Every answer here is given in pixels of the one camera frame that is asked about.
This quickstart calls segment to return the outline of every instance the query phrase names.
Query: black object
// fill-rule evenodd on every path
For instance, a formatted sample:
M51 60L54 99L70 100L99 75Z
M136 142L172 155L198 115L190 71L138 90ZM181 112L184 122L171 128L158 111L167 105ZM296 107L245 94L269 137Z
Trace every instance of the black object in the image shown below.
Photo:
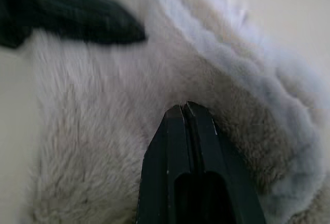
M144 41L144 28L115 0L0 0L0 45L16 48L42 28L100 44Z
M136 224L265 224L244 162L202 106L165 114L143 160Z

